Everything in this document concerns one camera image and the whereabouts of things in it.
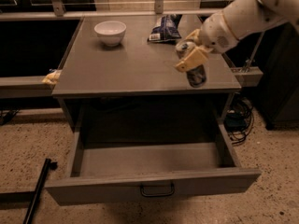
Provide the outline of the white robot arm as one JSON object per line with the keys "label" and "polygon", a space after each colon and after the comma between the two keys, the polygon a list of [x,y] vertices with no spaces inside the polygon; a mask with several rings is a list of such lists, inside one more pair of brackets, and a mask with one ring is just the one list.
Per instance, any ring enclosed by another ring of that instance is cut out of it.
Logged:
{"label": "white robot arm", "polygon": [[285,22],[299,32],[299,0],[234,0],[176,45],[176,69],[189,72],[205,63],[209,54],[223,54],[248,35]]}

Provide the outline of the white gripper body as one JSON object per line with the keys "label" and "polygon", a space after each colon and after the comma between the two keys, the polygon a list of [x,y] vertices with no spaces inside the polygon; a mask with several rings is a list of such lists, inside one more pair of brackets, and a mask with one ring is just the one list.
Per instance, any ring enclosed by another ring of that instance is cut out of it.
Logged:
{"label": "white gripper body", "polygon": [[204,46],[213,49],[214,53],[224,53],[239,42],[221,11],[214,13],[203,22],[199,39]]}

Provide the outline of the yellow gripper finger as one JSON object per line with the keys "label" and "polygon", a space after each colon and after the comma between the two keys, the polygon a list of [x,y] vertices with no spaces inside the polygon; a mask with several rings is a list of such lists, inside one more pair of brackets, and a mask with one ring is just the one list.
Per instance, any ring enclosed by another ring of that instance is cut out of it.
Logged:
{"label": "yellow gripper finger", "polygon": [[200,41],[200,29],[195,29],[193,30],[191,33],[189,33],[186,36],[187,40],[191,40],[193,43],[195,43],[196,45],[200,45],[201,41]]}
{"label": "yellow gripper finger", "polygon": [[205,63],[212,48],[206,46],[194,46],[192,44],[177,44],[176,53],[179,57],[175,68],[179,72],[187,72]]}

